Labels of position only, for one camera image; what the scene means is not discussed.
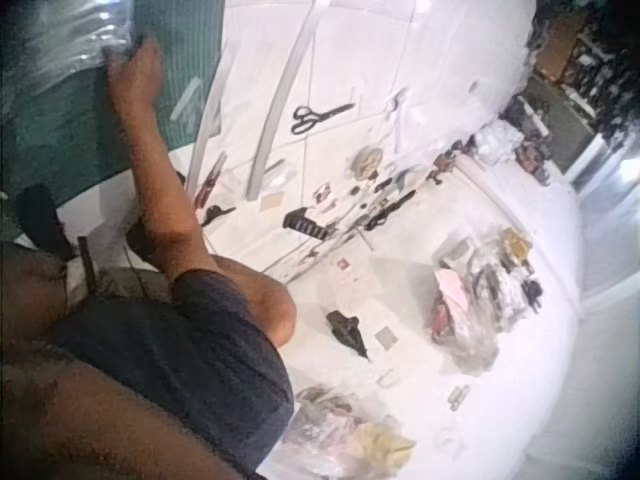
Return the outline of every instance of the hand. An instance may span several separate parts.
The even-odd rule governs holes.
[[[120,55],[112,57],[108,74],[111,101],[125,125],[153,114],[163,80],[160,45],[154,37],[146,37],[129,61]]]

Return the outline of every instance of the dark shorts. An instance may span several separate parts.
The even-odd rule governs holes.
[[[282,360],[222,275],[187,272],[171,293],[172,305],[90,298],[49,340],[172,414],[223,459],[255,470],[293,412]]]

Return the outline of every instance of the bag of parts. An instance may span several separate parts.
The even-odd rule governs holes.
[[[37,95],[69,75],[104,64],[132,45],[133,0],[28,0],[11,11],[21,48],[15,75]]]
[[[470,300],[455,271],[437,270],[436,279],[439,292],[431,314],[431,339],[451,354],[463,372],[488,370],[498,356],[491,312]]]
[[[297,400],[274,462],[322,477],[378,480],[395,476],[409,461],[415,442],[380,407],[372,412],[355,395],[324,386],[303,390]]]

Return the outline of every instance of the red tool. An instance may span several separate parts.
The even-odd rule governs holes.
[[[196,198],[193,199],[193,206],[196,208],[196,210],[199,208],[204,208],[204,206],[207,204],[209,195],[211,195],[213,187],[216,186],[216,183],[220,178],[220,174],[222,173],[222,167],[224,167],[224,163],[226,161],[227,154],[226,152],[222,152],[220,154],[220,157],[218,157],[218,160],[216,160],[216,163],[213,164],[213,167],[211,168],[209,175],[207,175],[207,178],[202,184],[202,188],[200,188],[200,191],[196,195]]]

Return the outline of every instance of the black shoe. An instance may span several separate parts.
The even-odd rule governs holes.
[[[22,231],[40,250],[68,262],[75,257],[51,192],[39,183],[25,188],[16,197],[16,214]]]

